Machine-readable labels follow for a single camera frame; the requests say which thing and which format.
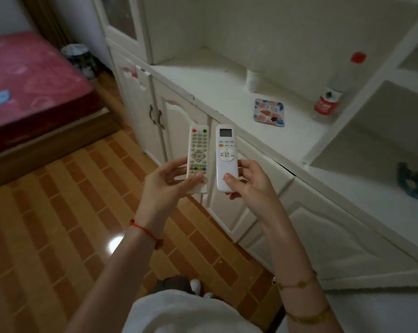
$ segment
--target white remote control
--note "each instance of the white remote control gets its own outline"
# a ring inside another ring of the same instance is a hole
[[[202,172],[204,174],[204,178],[198,186],[188,192],[189,194],[206,194],[208,192],[208,147],[209,126],[191,125],[189,128],[186,177],[189,177],[189,174]]]
[[[237,141],[232,125],[217,125],[215,154],[217,157],[217,188],[224,193],[234,191],[224,182],[223,176],[231,173],[238,179]]]

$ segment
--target pink mattress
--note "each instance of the pink mattress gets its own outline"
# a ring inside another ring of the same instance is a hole
[[[31,32],[0,37],[0,152],[99,111],[89,81]]]

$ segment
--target white shirt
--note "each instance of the white shirt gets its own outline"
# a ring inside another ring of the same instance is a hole
[[[166,290],[138,299],[123,333],[228,332],[261,333],[234,308],[217,299]]]

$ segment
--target air conditioner remote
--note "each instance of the air conditioner remote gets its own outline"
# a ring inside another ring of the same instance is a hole
[[[204,174],[204,178],[198,186],[188,192],[189,194],[206,194],[208,192],[208,147],[209,126],[191,125],[189,128],[186,177],[189,177],[189,174],[202,172]]]
[[[231,173],[238,179],[237,141],[235,140],[234,126],[217,125],[215,155],[217,157],[217,188],[224,193],[233,193],[223,176]]]

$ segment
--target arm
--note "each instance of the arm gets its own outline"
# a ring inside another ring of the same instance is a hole
[[[226,174],[224,180],[235,191],[229,198],[242,197],[260,221],[271,248],[277,283],[292,286],[298,285],[300,281],[309,281],[303,289],[280,288],[280,296],[287,313],[298,318],[318,321],[315,324],[298,323],[297,319],[288,314],[290,332],[342,333],[343,330],[314,276],[304,246],[269,178],[255,161],[240,160],[238,163],[239,175],[247,180],[237,180],[232,175]]]
[[[135,222],[156,238],[161,236],[167,218],[181,197],[194,188],[202,174],[175,181],[186,174],[187,158],[168,162],[145,178]],[[155,242],[144,231],[129,227],[126,235],[109,258],[106,267],[69,322],[66,332],[121,332],[136,293],[147,272]]]

